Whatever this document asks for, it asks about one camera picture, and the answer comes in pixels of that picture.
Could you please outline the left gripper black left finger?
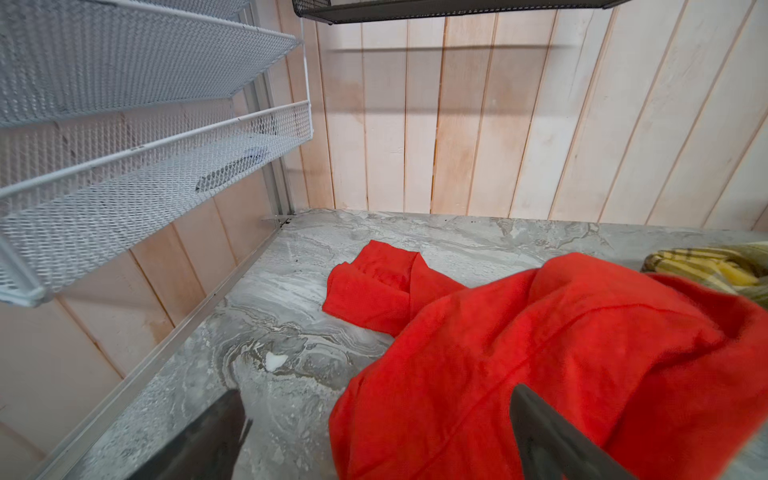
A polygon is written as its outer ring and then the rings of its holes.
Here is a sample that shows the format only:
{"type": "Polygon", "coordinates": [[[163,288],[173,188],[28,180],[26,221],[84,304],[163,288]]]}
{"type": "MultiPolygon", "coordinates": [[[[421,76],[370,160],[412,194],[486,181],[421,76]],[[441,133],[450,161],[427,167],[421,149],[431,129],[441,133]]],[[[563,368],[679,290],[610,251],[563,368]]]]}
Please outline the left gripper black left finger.
{"type": "Polygon", "coordinates": [[[240,391],[230,389],[129,479],[231,479],[252,424],[240,391]]]}

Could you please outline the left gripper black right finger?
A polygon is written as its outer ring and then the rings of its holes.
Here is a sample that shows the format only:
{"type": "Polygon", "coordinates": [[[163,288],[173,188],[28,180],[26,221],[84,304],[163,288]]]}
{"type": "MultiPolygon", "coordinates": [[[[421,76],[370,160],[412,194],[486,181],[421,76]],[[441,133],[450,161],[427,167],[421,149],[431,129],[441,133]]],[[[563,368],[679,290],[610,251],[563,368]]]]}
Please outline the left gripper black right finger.
{"type": "Polygon", "coordinates": [[[633,477],[524,384],[516,385],[513,390],[510,420],[526,479],[633,477]]]}

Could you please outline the red cloth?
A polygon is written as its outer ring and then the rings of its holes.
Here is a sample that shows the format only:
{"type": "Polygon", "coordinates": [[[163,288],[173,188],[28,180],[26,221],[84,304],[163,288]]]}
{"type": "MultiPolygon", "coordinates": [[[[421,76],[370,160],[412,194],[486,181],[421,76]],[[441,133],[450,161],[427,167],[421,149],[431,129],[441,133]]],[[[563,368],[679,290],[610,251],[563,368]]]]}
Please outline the red cloth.
{"type": "Polygon", "coordinates": [[[392,345],[329,419],[342,479],[519,479],[510,420],[538,394],[640,479],[715,479],[767,418],[767,313],[579,253],[469,288],[372,241],[324,311],[392,345]]]}

